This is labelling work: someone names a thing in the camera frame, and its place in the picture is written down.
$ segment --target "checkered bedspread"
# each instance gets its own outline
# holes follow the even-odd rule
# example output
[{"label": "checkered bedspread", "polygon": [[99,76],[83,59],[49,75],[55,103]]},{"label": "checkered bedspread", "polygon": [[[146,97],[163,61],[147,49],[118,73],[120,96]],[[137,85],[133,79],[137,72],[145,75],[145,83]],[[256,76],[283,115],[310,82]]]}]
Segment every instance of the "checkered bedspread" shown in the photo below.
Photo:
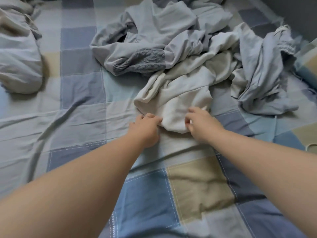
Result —
[{"label": "checkered bedspread", "polygon": [[[97,30],[141,0],[47,2],[35,23],[45,84],[34,95],[0,90],[0,195],[124,135],[147,80],[114,77],[92,56]],[[229,27],[245,21],[259,36],[280,17],[258,0],[227,0]],[[299,109],[283,116],[240,110],[230,83],[210,88],[212,114],[228,130],[305,150],[316,144],[317,96],[289,74]],[[309,151],[317,153],[316,146]],[[161,130],[160,142],[133,165],[100,237],[303,237],[279,210],[212,147],[189,134]]]}]

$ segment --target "right arm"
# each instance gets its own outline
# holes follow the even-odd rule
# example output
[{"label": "right arm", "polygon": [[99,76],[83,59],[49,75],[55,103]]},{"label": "right arm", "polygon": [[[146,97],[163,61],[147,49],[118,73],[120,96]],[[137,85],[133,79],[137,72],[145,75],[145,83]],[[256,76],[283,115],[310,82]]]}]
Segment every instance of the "right arm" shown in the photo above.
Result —
[{"label": "right arm", "polygon": [[230,160],[304,233],[317,236],[317,155],[227,131],[200,108],[189,109],[185,124],[195,139]]}]

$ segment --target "dark gray wall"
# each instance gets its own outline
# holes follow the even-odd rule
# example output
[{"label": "dark gray wall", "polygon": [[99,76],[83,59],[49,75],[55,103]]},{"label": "dark gray wall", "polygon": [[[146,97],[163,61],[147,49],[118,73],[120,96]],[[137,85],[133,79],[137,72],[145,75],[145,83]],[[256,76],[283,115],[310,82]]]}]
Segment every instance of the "dark gray wall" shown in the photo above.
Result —
[{"label": "dark gray wall", "polygon": [[317,0],[262,0],[308,41],[317,38]]}]

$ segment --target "hand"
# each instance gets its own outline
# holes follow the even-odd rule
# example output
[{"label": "hand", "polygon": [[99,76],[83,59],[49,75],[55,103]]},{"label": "hand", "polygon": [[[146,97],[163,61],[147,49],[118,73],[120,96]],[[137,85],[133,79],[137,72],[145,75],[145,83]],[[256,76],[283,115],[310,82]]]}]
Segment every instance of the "hand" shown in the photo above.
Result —
[{"label": "hand", "polygon": [[139,115],[135,122],[129,124],[128,135],[131,134],[137,139],[141,139],[145,148],[151,147],[159,140],[157,125],[163,118],[154,114]]},{"label": "hand", "polygon": [[215,117],[198,107],[188,109],[185,116],[185,126],[192,136],[202,143],[209,143],[213,134],[224,130],[222,124]]}]

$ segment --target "person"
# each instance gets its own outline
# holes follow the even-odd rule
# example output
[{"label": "person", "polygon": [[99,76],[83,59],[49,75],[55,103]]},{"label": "person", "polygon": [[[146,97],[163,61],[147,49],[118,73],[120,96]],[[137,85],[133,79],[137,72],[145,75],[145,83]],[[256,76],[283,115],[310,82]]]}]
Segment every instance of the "person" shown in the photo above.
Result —
[{"label": "person", "polygon": [[[126,135],[20,187],[0,201],[2,238],[98,237],[125,178],[158,140],[161,117],[138,116]],[[189,108],[192,136],[218,150],[308,236],[317,236],[317,156],[227,131],[200,108]]]}]

